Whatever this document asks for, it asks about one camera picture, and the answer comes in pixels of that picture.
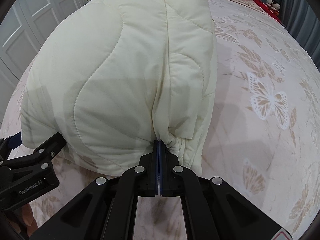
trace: white quilted comforter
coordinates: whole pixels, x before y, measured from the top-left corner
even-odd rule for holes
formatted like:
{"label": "white quilted comforter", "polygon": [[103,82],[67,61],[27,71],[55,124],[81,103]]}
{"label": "white quilted comforter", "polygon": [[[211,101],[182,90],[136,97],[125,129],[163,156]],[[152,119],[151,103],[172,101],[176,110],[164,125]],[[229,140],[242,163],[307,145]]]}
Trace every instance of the white quilted comforter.
{"label": "white quilted comforter", "polygon": [[216,85],[208,0],[92,0],[50,35],[28,77],[23,144],[119,175],[162,140],[201,174]]}

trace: butterfly pattern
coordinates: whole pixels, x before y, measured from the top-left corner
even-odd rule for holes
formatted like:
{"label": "butterfly pattern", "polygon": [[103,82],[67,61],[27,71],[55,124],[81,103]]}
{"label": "butterfly pattern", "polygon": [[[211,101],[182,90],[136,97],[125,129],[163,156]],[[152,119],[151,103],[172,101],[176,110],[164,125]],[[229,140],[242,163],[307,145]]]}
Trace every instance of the butterfly pattern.
{"label": "butterfly pattern", "polygon": [[253,73],[248,72],[247,76],[249,90],[253,93],[250,102],[254,112],[261,120],[274,113],[280,127],[286,130],[290,123],[287,94],[285,92],[273,94],[273,91],[269,91]]}
{"label": "butterfly pattern", "polygon": [[291,210],[289,215],[289,219],[296,219],[296,223],[293,228],[293,232],[296,232],[298,227],[300,226],[302,219],[310,212],[310,208],[313,204],[313,199],[307,201],[309,193],[309,186],[306,183],[301,198],[295,203],[294,207]]}
{"label": "butterfly pattern", "polygon": [[234,36],[223,31],[223,29],[220,28],[217,24],[215,24],[214,32],[215,32],[217,38],[221,38],[225,41],[233,42],[235,44],[240,44]]}
{"label": "butterfly pattern", "polygon": [[278,60],[276,60],[276,62],[277,64],[272,63],[272,65],[281,73],[281,75],[283,75],[283,77],[285,77],[284,72],[287,70],[283,65],[281,65],[281,63]]}

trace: bed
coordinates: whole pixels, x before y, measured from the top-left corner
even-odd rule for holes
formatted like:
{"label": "bed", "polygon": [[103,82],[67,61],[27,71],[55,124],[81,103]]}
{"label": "bed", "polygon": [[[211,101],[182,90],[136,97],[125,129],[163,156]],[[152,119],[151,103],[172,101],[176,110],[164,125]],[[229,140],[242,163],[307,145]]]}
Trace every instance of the bed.
{"label": "bed", "polygon": [[[254,2],[208,1],[218,80],[202,176],[222,177],[299,239],[320,208],[320,74],[307,52]],[[0,138],[21,129],[31,66],[11,97]],[[10,158],[31,153],[20,146]],[[53,165],[60,186],[31,203],[39,226],[99,176],[60,156]],[[134,239],[187,239],[180,199],[139,198]]]}

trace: warning label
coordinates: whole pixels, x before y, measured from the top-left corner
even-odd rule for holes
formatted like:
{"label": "warning label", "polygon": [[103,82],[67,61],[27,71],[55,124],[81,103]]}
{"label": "warning label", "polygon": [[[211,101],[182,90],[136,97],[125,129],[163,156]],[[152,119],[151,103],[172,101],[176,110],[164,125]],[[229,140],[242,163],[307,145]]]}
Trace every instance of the warning label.
{"label": "warning label", "polygon": [[271,240],[292,240],[292,237],[281,228]]}

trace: stuffed toy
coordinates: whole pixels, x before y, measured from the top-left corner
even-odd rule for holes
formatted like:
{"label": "stuffed toy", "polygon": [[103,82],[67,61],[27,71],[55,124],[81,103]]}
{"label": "stuffed toy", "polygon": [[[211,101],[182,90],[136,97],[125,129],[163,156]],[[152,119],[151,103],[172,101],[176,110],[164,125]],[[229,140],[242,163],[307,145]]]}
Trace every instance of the stuffed toy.
{"label": "stuffed toy", "polygon": [[269,7],[269,9],[276,15],[279,15],[279,9],[280,5],[275,0],[267,0],[266,5]]}

